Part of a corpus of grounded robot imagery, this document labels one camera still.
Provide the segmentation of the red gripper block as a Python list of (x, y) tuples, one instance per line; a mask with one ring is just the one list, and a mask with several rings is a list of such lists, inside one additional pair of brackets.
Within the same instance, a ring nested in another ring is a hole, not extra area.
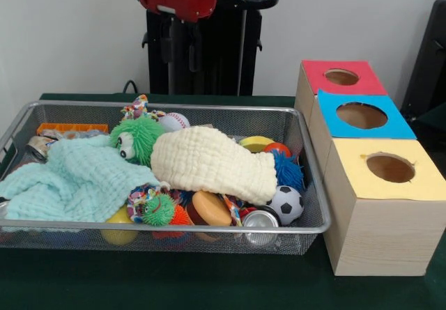
[[(138, 0), (152, 13), (169, 13), (186, 22), (196, 22), (213, 14), (217, 0)], [(171, 21), (168, 14), (161, 15), (160, 49), (165, 63), (172, 62)], [(201, 32), (198, 24), (190, 25), (189, 66), (191, 72), (201, 69)]]

